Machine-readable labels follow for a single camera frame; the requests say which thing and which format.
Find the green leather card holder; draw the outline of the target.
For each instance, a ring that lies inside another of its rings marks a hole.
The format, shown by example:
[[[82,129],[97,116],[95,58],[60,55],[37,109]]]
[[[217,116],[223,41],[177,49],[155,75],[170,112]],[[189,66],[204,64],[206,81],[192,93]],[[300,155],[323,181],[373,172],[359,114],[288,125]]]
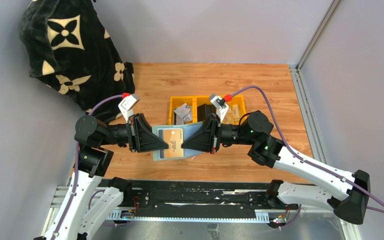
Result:
[[[182,148],[184,140],[190,138],[202,125],[203,122],[183,125],[154,125],[152,133],[167,143],[168,148],[153,151],[153,160],[181,160],[202,154],[202,151]]]

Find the gold credit card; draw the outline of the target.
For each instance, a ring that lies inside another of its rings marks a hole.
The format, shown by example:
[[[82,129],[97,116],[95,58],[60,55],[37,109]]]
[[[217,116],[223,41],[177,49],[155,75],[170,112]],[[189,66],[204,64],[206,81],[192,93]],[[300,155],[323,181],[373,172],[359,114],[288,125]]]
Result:
[[[159,150],[159,159],[179,159],[184,157],[184,150],[181,147],[184,142],[184,134],[181,128],[161,128],[158,129],[157,133],[168,144],[167,149]]]

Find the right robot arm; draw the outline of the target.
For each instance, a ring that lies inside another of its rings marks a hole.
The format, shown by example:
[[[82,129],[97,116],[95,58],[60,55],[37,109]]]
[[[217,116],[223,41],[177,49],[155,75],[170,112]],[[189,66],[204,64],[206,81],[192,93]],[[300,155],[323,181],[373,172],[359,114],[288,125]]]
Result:
[[[182,143],[182,148],[214,154],[220,146],[249,145],[248,156],[258,165],[279,169],[307,181],[295,185],[273,180],[266,191],[272,205],[307,205],[333,212],[338,218],[361,225],[366,215],[370,175],[334,168],[292,148],[271,135],[274,125],[261,111],[246,114],[239,125],[221,123],[215,114]]]

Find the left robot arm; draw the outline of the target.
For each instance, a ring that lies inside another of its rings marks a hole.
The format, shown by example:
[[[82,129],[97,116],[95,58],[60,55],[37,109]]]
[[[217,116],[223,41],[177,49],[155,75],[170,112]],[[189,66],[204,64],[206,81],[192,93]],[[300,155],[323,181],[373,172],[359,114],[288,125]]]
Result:
[[[89,205],[103,180],[114,153],[103,145],[129,147],[132,153],[168,149],[152,132],[142,113],[128,117],[125,124],[107,125],[88,114],[75,125],[77,142],[74,172],[60,209],[41,240],[91,240],[110,213],[134,200],[133,184],[114,177],[100,199]]]

